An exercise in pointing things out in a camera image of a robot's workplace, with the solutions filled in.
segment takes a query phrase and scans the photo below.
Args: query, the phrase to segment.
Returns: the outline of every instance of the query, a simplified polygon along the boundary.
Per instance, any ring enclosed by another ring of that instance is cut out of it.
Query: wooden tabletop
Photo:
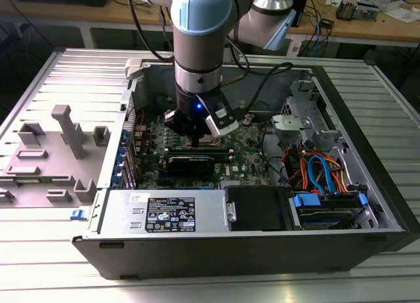
[[[323,18],[334,21],[332,35],[336,37],[359,37],[368,39],[386,39],[393,41],[420,42],[420,20],[404,23],[395,18],[379,13],[376,21],[371,20],[338,20],[335,16],[337,7],[326,5],[326,0],[313,0],[315,7]],[[408,3],[418,3],[420,0],[407,0]],[[291,29],[291,33],[314,33],[314,28],[308,16],[303,16],[301,25]]]
[[[133,23],[128,6],[119,5],[112,0],[109,0],[105,7],[20,3],[17,0],[13,1],[29,18]],[[408,2],[419,3],[418,6],[420,6],[420,0],[408,0]],[[326,6],[326,0],[314,0],[314,3],[324,18],[335,22],[332,31],[333,36],[420,42],[420,20],[404,23],[381,13],[375,22],[367,20],[342,21],[337,20],[335,17],[337,8]],[[136,11],[141,24],[159,24],[159,7],[153,5],[137,6]],[[1,15],[18,16],[8,0],[0,0],[0,21]],[[301,25],[298,28],[291,28],[290,33],[314,33],[309,17],[304,16]]]

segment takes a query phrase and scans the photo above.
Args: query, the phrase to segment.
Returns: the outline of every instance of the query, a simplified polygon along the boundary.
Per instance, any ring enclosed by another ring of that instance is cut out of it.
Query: floor
[[[75,28],[39,26],[41,33],[56,47],[83,47],[83,40]],[[0,103],[0,122],[3,122],[8,112],[18,101],[25,88],[31,83],[45,61],[52,48],[31,26],[22,26],[23,38],[4,40],[0,44],[0,87],[3,94]],[[102,49],[138,49],[144,50],[144,45],[135,31],[95,29],[94,38],[99,48]],[[157,50],[168,50],[168,43],[161,32],[146,32],[150,46]],[[277,54],[285,55],[289,41],[277,52],[269,52],[250,45],[244,45],[246,54]],[[363,45],[349,45],[330,43],[325,51],[320,50],[314,57],[344,59],[370,59],[382,71],[397,83],[405,70],[407,59],[410,55],[407,48],[395,47],[367,47]],[[400,87],[402,94],[413,107],[420,110],[420,66],[417,66],[411,76]]]

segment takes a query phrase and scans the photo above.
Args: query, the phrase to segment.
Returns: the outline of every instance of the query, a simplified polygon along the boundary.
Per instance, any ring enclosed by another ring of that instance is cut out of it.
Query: sticker
[[[194,200],[194,198],[149,198],[146,231],[149,233],[194,232],[196,230]]]
[[[138,203],[140,201],[146,202],[146,200],[150,197],[149,193],[131,193],[130,194],[130,201],[133,203]]]

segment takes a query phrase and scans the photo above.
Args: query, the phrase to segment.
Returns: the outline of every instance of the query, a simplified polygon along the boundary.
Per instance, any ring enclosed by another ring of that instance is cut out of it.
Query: motherboard
[[[219,189],[269,185],[260,152],[259,124],[242,124],[220,139],[204,136],[193,148],[186,136],[168,129],[161,117],[136,126],[137,189]]]

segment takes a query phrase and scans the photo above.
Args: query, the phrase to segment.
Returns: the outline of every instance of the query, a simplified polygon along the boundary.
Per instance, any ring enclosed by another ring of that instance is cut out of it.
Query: blue cable
[[[320,27],[320,23],[318,22],[318,20],[315,18],[315,16],[313,16],[312,14],[310,14],[310,13],[306,13],[309,17],[311,17],[312,19],[314,19],[315,20],[315,23],[316,23],[316,29],[317,29],[317,31],[318,31],[318,36],[317,36],[317,38],[316,38],[316,44],[315,44],[315,47],[314,47],[314,49],[312,50],[312,53],[310,54],[310,57],[313,57],[314,55],[315,55],[315,53],[316,53],[316,51],[318,50],[318,45],[320,44],[320,39],[321,39],[321,27]]]
[[[308,175],[309,175],[310,181],[320,190],[322,195],[326,194],[326,191],[323,189],[323,187],[321,185],[319,185],[319,183],[314,178],[314,169],[313,169],[312,166],[313,166],[315,160],[317,160],[317,159],[321,161],[322,166],[324,167],[325,179],[327,180],[327,185],[328,185],[329,192],[337,193],[337,189],[335,188],[335,184],[334,184],[333,180],[331,179],[331,173],[329,171],[328,163],[323,157],[315,155],[315,156],[310,158],[310,160],[308,162]]]

